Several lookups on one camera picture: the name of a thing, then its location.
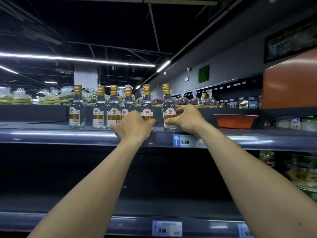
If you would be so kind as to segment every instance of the forearm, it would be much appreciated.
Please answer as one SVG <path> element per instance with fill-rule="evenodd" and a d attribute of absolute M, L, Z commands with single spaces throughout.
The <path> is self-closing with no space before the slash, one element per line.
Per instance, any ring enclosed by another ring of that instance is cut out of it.
<path fill-rule="evenodd" d="M 141 146 L 122 140 L 40 222 L 29 238 L 104 237 L 131 161 Z"/>
<path fill-rule="evenodd" d="M 317 205 L 307 195 L 210 124 L 198 135 L 255 237 L 316 237 Z"/>

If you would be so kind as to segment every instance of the white arrow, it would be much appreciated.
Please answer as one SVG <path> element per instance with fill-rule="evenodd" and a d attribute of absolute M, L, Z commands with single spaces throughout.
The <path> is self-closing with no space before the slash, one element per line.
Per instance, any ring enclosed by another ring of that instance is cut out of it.
<path fill-rule="evenodd" d="M 179 140 L 178 136 L 175 136 L 174 140 L 175 140 L 175 146 L 177 146 L 177 140 Z"/>

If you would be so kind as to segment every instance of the orange panel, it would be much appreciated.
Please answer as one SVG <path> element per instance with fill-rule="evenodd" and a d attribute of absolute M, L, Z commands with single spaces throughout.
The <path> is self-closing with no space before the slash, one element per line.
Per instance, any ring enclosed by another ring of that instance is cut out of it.
<path fill-rule="evenodd" d="M 264 108 L 317 107 L 317 48 L 264 70 Z"/>

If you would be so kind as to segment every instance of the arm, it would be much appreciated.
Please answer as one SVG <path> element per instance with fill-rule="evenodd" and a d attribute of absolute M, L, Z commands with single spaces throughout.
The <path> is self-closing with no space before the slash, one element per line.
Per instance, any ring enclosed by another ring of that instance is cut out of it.
<path fill-rule="evenodd" d="M 28 238 L 104 237 L 130 163 L 155 120 L 137 111 L 112 128 L 121 142 L 44 217 Z"/>
<path fill-rule="evenodd" d="M 317 204 L 289 180 L 207 123 L 193 105 L 165 122 L 203 139 L 228 190 L 257 238 L 317 237 Z"/>

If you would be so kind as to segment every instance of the clear liquor bottle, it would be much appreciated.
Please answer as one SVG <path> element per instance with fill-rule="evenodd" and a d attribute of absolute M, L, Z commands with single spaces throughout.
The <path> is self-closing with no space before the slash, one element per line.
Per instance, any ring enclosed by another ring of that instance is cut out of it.
<path fill-rule="evenodd" d="M 164 103 L 162 104 L 162 110 L 163 110 L 163 119 L 164 121 L 168 118 L 176 117 L 176 107 L 173 103 L 171 93 L 170 93 L 170 85 L 168 83 L 165 83 L 162 85 L 163 87 L 163 100 Z M 171 124 L 165 124 L 164 123 L 164 129 L 176 129 L 176 125 Z"/>
<path fill-rule="evenodd" d="M 93 106 L 93 127 L 104 128 L 105 115 L 107 114 L 107 105 L 105 100 L 105 88 L 98 86 L 97 103 Z"/>
<path fill-rule="evenodd" d="M 124 105 L 121 107 L 121 118 L 129 114 L 129 112 L 135 110 L 132 100 L 132 88 L 126 86 L 125 87 L 125 99 Z"/>
<path fill-rule="evenodd" d="M 74 102 L 69 108 L 69 127 L 83 128 L 86 122 L 86 107 L 82 101 L 81 85 L 74 86 Z"/>
<path fill-rule="evenodd" d="M 143 85 L 143 98 L 140 110 L 140 115 L 144 120 L 153 119 L 153 107 L 150 98 L 150 86 L 148 84 Z"/>
<path fill-rule="evenodd" d="M 118 87 L 111 85 L 109 104 L 107 106 L 107 128 L 111 128 L 111 123 L 118 123 L 121 118 L 121 107 L 118 100 Z"/>

